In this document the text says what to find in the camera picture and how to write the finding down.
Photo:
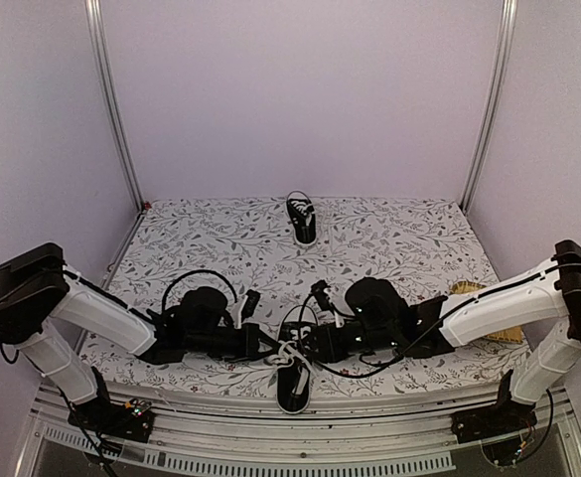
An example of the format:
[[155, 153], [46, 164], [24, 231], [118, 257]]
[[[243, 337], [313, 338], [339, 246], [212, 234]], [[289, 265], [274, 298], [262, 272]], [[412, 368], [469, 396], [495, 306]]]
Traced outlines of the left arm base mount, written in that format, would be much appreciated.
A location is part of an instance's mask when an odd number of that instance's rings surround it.
[[156, 414], [149, 401], [133, 398], [126, 403], [114, 403], [104, 378], [96, 369], [96, 395], [81, 404], [70, 404], [68, 423], [99, 435], [147, 443], [153, 430]]

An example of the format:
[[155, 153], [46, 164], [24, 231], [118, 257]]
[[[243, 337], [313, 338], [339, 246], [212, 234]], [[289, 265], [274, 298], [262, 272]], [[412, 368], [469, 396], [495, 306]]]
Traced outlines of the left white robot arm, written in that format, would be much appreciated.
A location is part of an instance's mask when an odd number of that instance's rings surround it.
[[0, 344], [26, 356], [99, 431], [120, 420], [96, 372], [54, 328], [56, 319], [102, 337], [153, 366], [180, 363], [188, 353], [256, 361], [280, 345], [249, 322], [259, 295], [228, 308], [218, 290], [202, 286], [160, 312], [140, 312], [71, 268], [60, 246], [47, 242], [0, 264]]

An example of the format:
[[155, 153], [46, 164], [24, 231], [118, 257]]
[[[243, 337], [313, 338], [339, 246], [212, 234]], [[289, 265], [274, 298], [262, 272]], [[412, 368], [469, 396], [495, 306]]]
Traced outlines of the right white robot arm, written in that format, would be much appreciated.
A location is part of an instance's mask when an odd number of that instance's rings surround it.
[[365, 277], [344, 296], [352, 319], [341, 316], [312, 334], [311, 356], [321, 364], [391, 350], [398, 358], [451, 353], [487, 335], [541, 321], [555, 326], [527, 361], [512, 370], [508, 395], [486, 412], [486, 425], [506, 433], [581, 358], [581, 246], [556, 244], [555, 254], [529, 271], [464, 294], [408, 304], [385, 279]]

